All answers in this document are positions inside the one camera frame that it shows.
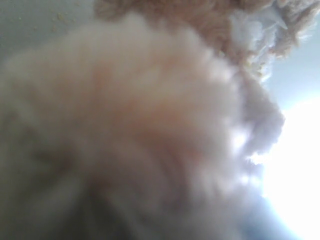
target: bright light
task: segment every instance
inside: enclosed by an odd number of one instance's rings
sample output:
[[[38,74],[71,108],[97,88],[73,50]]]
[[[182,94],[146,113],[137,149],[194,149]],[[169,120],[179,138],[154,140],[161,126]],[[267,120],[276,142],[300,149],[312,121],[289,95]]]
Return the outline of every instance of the bright light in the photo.
[[[284,114],[282,136],[267,156],[264,194],[293,232],[320,240],[320,98]]]

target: white fur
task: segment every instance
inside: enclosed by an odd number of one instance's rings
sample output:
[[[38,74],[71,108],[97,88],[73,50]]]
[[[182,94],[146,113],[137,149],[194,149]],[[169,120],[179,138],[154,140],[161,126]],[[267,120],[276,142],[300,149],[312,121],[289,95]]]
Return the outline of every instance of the white fur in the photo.
[[[136,15],[12,57],[0,75],[0,239],[58,231],[90,189],[138,239],[238,239],[237,91],[193,31]]]

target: sunlight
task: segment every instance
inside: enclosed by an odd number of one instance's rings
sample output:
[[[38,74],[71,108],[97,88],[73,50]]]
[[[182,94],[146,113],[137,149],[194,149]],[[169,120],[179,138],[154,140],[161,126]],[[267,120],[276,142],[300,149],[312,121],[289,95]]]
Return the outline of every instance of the sunlight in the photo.
[[[264,195],[292,231],[319,240],[320,98],[284,114],[282,136],[266,156]]]

